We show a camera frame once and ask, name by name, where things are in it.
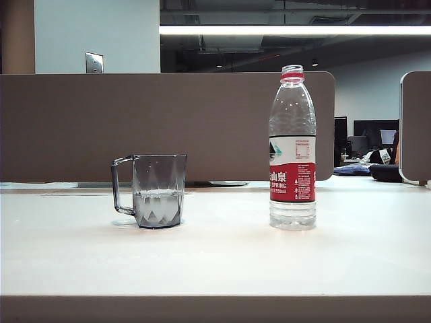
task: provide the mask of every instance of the desk divider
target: desk divider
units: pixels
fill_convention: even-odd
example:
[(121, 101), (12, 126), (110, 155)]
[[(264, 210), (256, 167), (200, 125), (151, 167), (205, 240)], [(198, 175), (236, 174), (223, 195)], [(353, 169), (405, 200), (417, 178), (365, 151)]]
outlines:
[[(106, 182), (110, 162), (132, 153), (186, 153), (187, 181), (269, 180), (279, 73), (1, 75), (0, 84), (2, 182)], [(325, 180), (335, 82), (307, 72), (306, 86)]]
[(431, 71), (413, 71), (401, 79), (401, 175), (412, 181), (431, 180)]

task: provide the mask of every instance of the ceiling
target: ceiling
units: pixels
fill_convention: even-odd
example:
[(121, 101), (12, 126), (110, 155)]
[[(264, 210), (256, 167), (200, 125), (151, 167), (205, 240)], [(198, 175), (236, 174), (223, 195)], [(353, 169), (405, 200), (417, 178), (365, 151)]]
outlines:
[[(431, 0), (160, 0), (160, 25), (429, 26)], [(290, 63), (319, 70), (431, 49), (430, 40), (428, 36), (162, 35), (160, 48), (162, 72), (279, 71)], [(319, 62), (317, 67), (313, 60)]]

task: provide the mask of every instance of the mug handle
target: mug handle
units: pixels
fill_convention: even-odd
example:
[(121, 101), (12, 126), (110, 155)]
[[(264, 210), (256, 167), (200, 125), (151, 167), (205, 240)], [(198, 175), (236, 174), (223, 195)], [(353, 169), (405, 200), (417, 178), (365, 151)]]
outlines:
[(119, 173), (117, 171), (117, 166), (123, 162), (133, 160), (133, 155), (122, 157), (114, 160), (110, 164), (110, 171), (112, 175), (112, 189), (114, 191), (114, 207), (118, 212), (125, 213), (128, 215), (135, 216), (135, 212), (130, 207), (122, 207), (120, 205), (120, 193), (119, 193)]

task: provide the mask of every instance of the white label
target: white label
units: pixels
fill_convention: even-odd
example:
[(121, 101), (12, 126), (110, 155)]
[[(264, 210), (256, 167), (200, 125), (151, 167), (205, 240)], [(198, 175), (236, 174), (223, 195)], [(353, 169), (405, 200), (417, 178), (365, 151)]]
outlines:
[(316, 137), (286, 136), (269, 138), (269, 165), (315, 163)]

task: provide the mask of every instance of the wall plate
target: wall plate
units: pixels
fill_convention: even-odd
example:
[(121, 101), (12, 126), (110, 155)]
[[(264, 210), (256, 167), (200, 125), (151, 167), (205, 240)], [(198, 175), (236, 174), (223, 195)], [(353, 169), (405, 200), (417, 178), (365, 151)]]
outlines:
[(86, 52), (86, 73), (103, 73), (103, 55)]

